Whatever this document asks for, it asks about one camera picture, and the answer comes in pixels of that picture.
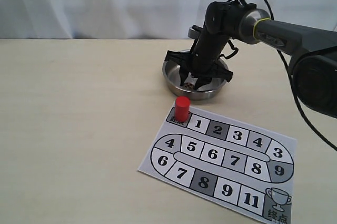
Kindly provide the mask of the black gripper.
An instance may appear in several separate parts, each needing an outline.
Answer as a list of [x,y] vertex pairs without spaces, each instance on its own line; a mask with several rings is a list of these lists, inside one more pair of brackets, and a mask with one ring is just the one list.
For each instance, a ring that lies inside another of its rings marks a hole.
[[229,41],[229,36],[223,33],[211,34],[208,29],[203,27],[201,34],[191,47],[190,52],[175,52],[168,50],[165,61],[171,61],[177,64],[180,76],[180,86],[183,86],[191,68],[191,73],[197,81],[194,84],[194,90],[210,84],[214,78],[220,78],[230,82],[233,72],[219,63],[225,45]]

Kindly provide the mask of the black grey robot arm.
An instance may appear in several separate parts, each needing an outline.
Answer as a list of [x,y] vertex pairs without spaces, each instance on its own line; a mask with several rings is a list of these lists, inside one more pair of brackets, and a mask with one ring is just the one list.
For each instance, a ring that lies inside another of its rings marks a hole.
[[254,3],[212,2],[199,36],[188,52],[168,51],[166,62],[180,67],[181,83],[188,75],[195,88],[213,79],[229,82],[233,74],[220,63],[231,39],[262,42],[291,57],[288,76],[295,95],[310,109],[336,117],[336,32],[273,20]]

